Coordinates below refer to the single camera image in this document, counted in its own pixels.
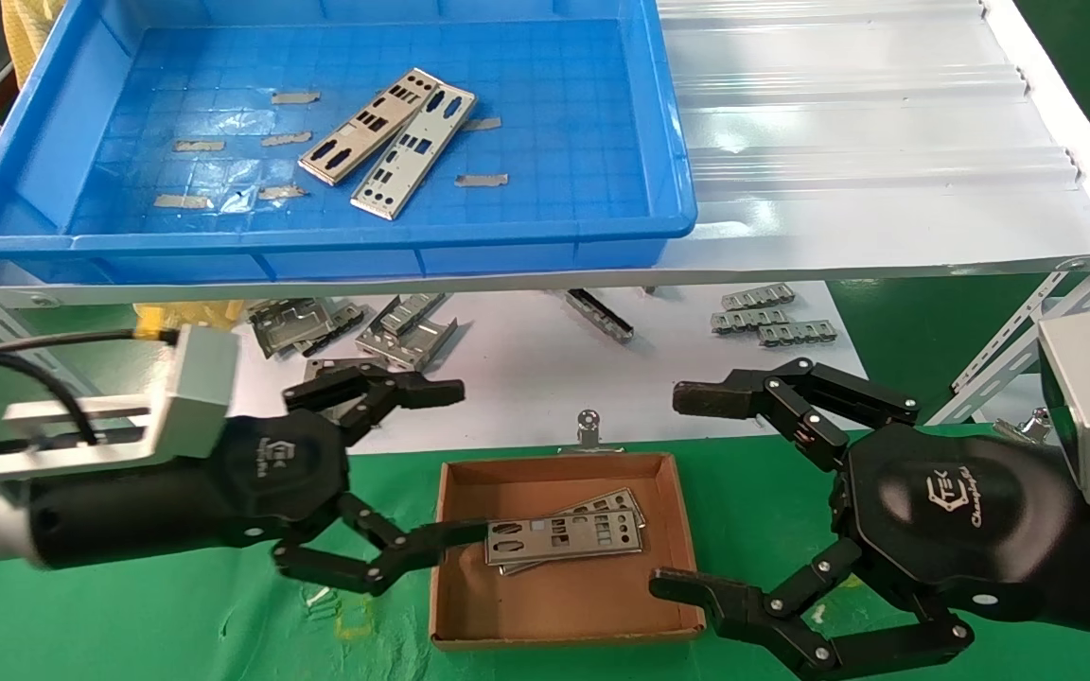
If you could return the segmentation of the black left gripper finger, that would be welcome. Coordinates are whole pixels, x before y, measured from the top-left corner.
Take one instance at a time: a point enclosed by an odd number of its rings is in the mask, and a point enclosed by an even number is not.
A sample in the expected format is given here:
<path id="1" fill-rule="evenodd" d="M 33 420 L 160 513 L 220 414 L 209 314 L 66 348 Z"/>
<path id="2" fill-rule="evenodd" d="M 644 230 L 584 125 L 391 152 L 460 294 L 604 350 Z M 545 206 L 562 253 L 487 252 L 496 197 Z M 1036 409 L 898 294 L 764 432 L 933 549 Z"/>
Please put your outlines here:
<path id="1" fill-rule="evenodd" d="M 338 495 L 334 510 L 360 538 L 378 549 L 375 559 L 352 559 L 308 548 L 312 535 L 303 532 L 272 547 L 272 563 L 281 576 L 377 598 L 407 573 L 440 566 L 449 549 L 483 543 L 488 537 L 489 523 L 483 518 L 432 522 L 405 531 L 354 492 Z"/>
<path id="2" fill-rule="evenodd" d="M 467 400 L 467 384 L 460 379 L 431 380 L 420 372 L 391 372 L 376 363 L 328 372 L 308 382 L 284 390 L 290 412 L 320 412 L 354 400 L 355 405 L 338 419 L 343 443 L 355 445 L 391 410 L 445 408 Z"/>

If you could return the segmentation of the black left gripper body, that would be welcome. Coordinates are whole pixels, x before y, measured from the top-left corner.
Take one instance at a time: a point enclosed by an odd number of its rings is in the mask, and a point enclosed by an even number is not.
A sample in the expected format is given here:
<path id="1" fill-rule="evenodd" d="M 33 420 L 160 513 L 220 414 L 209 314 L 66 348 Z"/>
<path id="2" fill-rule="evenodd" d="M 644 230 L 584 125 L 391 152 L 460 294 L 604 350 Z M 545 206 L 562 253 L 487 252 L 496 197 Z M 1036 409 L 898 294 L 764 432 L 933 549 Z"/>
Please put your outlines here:
<path id="1" fill-rule="evenodd" d="M 344 431 L 319 413 L 226 419 L 211 451 L 225 546 L 314 539 L 338 520 L 348 478 Z"/>

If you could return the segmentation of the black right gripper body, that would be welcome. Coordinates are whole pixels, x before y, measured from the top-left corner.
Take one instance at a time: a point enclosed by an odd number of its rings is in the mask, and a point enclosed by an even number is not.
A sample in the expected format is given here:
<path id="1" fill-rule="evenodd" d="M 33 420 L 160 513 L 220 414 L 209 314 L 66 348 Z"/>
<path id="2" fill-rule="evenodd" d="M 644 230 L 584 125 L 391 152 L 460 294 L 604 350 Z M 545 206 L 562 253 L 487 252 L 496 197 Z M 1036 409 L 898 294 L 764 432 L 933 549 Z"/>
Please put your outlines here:
<path id="1" fill-rule="evenodd" d="M 892 606 L 917 596 L 991 620 L 1047 612 L 1054 556 L 1082 508 L 1063 454 L 998 436 L 889 424 L 848 449 L 838 528 L 857 577 Z"/>

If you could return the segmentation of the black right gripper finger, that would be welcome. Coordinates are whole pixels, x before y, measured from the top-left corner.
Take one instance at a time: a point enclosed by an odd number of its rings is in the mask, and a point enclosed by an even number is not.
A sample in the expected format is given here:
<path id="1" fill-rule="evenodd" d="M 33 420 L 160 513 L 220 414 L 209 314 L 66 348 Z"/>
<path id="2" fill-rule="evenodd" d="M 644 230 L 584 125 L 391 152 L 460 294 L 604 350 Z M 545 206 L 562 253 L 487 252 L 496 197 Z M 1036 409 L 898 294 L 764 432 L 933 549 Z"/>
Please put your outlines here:
<path id="1" fill-rule="evenodd" d="M 915 398 L 809 358 L 773 370 L 730 370 L 722 382 L 678 382 L 673 410 L 683 415 L 766 421 L 822 471 L 843 469 L 851 440 L 826 417 L 840 415 L 865 428 L 913 426 Z"/>
<path id="2" fill-rule="evenodd" d="M 649 579 L 649 591 L 654 598 L 704 609 L 718 637 L 770 650 L 800 680 L 849 680 L 936 667 L 972 645 L 972 628 L 921 592 L 905 599 L 916 623 L 831 639 L 809 628 L 806 611 L 847 581 L 862 556 L 860 546 L 841 538 L 770 592 L 697 570 L 662 567 Z"/>

